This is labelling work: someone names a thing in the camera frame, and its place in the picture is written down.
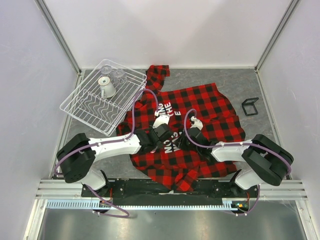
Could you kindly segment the red black plaid shirt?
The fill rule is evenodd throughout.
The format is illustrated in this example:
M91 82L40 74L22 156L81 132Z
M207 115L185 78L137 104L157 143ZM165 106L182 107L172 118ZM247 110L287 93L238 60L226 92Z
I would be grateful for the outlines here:
M162 91L165 78L170 76L168 65L151 65L146 71L146 88L135 103L135 111L128 111L117 128L117 135L128 134L132 127L146 130L155 120L154 112L170 116L173 132L165 147L154 153L137 153L130 156L132 165L153 181L170 190L191 192L199 178L219 178L236 172L232 161L209 163L194 151L178 149L173 142L182 134L184 117L190 109L197 111L202 121L203 135L210 141L240 142L246 134L231 102L218 91L215 83Z

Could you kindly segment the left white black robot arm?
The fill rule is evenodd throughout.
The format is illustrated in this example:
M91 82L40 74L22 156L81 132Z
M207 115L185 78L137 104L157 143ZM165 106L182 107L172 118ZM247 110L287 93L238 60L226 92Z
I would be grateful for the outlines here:
M172 135L165 123L147 131L137 129L133 134L110 138L88 138L79 133L57 153L58 166L66 183L81 183L104 197L110 191L109 181L103 170L94 167L95 162L119 155L150 153L161 148Z

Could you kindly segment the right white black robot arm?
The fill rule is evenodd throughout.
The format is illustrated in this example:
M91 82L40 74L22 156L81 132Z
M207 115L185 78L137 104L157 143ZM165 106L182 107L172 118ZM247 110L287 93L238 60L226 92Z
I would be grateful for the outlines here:
M199 128L191 127L174 144L181 150L196 152L209 163L245 163L247 168L240 169L229 184L229 191L235 197L262 183L279 186L290 174L294 162L288 151L262 134L243 142L214 143Z

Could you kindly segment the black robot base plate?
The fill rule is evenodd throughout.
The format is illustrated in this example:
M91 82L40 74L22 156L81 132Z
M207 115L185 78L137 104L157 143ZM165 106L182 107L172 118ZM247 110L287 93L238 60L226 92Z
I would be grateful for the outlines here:
M96 191L115 205L154 204L219 204L226 199L251 199L258 195L258 186L248 190L236 188L229 181L201 179L196 181L193 191L170 190L151 179L110 179L105 187Z

